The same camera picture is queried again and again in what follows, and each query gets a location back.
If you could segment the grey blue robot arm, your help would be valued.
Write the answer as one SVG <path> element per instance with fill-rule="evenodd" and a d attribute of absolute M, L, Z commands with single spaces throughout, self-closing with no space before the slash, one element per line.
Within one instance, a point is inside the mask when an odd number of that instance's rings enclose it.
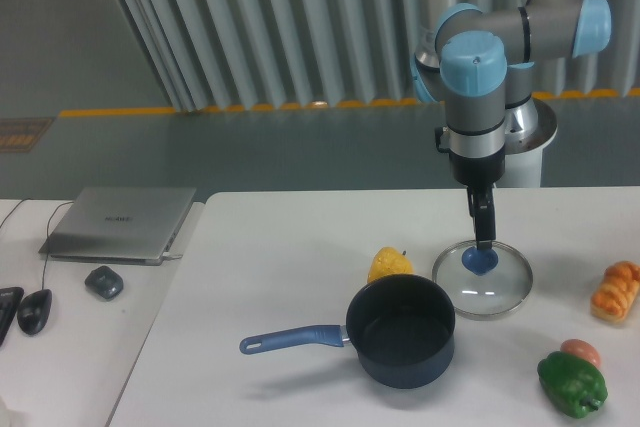
<path fill-rule="evenodd" d="M 467 189 L 475 243 L 496 239 L 492 189 L 505 171 L 508 70 L 531 62 L 577 58 L 603 51 L 613 26 L 607 0 L 523 0 L 510 10 L 483 12 L 459 3 L 434 28 L 427 57 L 414 59 L 421 98 L 445 103 L 444 152 L 453 177 Z"/>

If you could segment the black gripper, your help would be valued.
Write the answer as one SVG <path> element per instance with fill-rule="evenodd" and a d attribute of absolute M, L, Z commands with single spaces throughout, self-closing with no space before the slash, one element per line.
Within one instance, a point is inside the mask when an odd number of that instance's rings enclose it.
<path fill-rule="evenodd" d="M 469 215 L 475 229 L 476 247 L 489 250 L 496 240 L 495 204 L 492 185 L 505 172 L 505 150 L 481 158 L 448 154 L 454 179 L 467 186 Z"/>

